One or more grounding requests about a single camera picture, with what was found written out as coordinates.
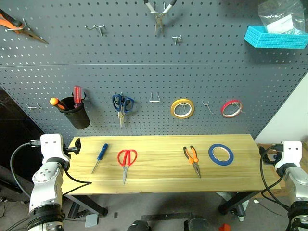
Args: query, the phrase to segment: blue storage bin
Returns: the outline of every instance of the blue storage bin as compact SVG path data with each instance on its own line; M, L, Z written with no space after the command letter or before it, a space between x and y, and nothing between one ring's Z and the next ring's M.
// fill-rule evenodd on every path
M270 34L265 26L249 26L244 39L256 48L304 49L308 34Z

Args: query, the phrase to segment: orange pliers handle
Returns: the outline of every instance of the orange pliers handle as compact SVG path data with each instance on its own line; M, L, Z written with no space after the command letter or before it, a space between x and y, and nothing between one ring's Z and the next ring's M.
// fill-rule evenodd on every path
M186 158L188 159L188 162L190 164L192 164L193 162L199 162L199 159L197 157L197 151L195 150L195 148L193 146L191 146L191 150L192 150L192 153L193 153L193 158L189 155L187 148L183 147L183 151L184 151Z
M10 17L6 12L0 9L0 25L5 26L9 29L14 30L17 34L21 33L20 29L24 27L24 24L12 17Z

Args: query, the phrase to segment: black cup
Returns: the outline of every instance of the black cup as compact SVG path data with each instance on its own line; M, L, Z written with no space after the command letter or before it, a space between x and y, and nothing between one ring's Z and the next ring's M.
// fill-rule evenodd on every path
M61 100L67 107L68 110L59 110L63 113L66 118L74 125L77 129L85 129L90 125L90 120L85 110L83 102L77 107L74 108L74 98L67 97Z

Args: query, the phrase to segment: floor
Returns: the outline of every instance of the floor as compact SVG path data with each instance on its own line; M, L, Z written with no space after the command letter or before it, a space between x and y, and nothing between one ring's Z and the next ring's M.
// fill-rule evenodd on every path
M259 199L262 205L281 214L278 216L260 204L255 204L251 199L247 208L244 222L240 222L235 215L221 215L217 207L223 199L215 193L182 192L182 193L143 193L123 195L94 195L91 198L101 206L108 208L109 213L105 218L99 218L99 224L92 228L85 228L83 221L64 221L65 231L126 231L129 225L140 219L142 215L191 212L193 215L201 215L211 224L210 231L218 231L218 228L227 223L232 231L283 231L288 218L283 208L265 199ZM287 198L279 198L287 203ZM66 214L71 206L70 200L65 200L63 209ZM0 203L0 216L3 211L3 203ZM27 216L28 205L20 202L7 202L5 216L0 218L0 231L5 231L15 222ZM153 231L182 231L185 219L151 221ZM26 222L13 229L13 231L26 231Z

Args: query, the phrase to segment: blue tape roll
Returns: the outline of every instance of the blue tape roll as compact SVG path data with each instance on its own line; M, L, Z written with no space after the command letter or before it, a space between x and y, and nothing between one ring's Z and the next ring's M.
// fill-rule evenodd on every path
M228 160L219 160L219 159L217 159L217 158L215 157L215 155L214 155L214 149L215 149L215 148L220 148L220 149L226 151L226 152L229 154L229 159L228 159ZM218 165L224 165L224 166L229 165L229 164L232 163L232 161L233 161L233 159L234 159L233 152L230 150L230 148L228 148L228 147L225 146L225 145L219 144L219 143L213 144L213 145L209 148L208 154L209 154L211 160L212 160L214 163L218 164Z

